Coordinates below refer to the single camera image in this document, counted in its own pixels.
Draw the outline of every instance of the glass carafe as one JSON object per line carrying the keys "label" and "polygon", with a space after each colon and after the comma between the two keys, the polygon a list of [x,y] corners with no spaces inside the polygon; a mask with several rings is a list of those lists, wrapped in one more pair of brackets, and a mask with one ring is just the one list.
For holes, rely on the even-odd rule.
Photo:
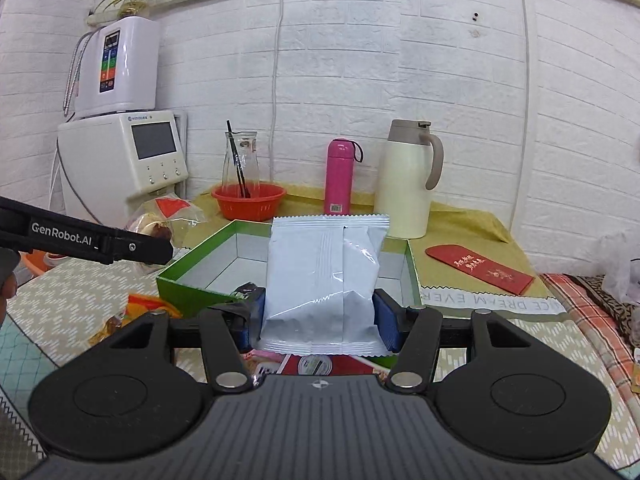
{"label": "glass carafe", "polygon": [[260,196],[260,172],[255,148],[257,132],[226,134],[225,165],[222,170],[222,194],[235,198]]}

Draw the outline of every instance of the green box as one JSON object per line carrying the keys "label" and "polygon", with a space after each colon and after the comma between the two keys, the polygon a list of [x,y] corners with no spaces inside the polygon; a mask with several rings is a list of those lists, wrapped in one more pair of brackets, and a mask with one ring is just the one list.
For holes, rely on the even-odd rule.
{"label": "green box", "polygon": [[[185,317],[206,306],[233,301],[238,286],[266,286],[271,224],[234,220],[163,270],[156,282],[160,297]],[[406,240],[385,238],[376,288],[402,306],[420,304],[414,258]]]}

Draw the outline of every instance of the teal grid fabric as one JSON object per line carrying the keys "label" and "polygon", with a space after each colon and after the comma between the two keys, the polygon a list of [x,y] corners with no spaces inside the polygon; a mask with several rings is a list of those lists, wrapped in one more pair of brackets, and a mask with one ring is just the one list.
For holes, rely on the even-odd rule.
{"label": "teal grid fabric", "polygon": [[56,365],[7,316],[0,328],[0,386],[27,422],[31,391],[55,369]]}

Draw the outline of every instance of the pink thermos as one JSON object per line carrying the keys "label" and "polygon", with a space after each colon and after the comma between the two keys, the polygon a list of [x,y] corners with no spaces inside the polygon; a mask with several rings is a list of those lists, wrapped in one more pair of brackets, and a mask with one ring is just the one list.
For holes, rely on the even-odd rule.
{"label": "pink thermos", "polygon": [[[356,146],[360,157],[356,157]],[[324,183],[324,214],[348,215],[351,211],[353,161],[362,162],[364,154],[357,142],[334,139],[326,152],[326,181]]]}

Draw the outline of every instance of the black straw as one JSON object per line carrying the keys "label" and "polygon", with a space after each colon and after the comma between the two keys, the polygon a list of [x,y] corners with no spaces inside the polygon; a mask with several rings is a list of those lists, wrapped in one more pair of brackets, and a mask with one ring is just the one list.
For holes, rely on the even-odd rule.
{"label": "black straw", "polygon": [[240,186],[240,194],[242,195],[242,198],[251,198],[251,195],[249,194],[249,190],[246,188],[246,182],[244,180],[244,174],[242,173],[242,167],[240,165],[240,157],[238,155],[238,150],[236,149],[236,142],[234,141],[234,137],[232,135],[230,121],[226,122],[226,130],[227,130],[227,136],[229,138],[229,144],[231,145],[231,154],[234,158],[236,175],[238,176],[238,186]]}

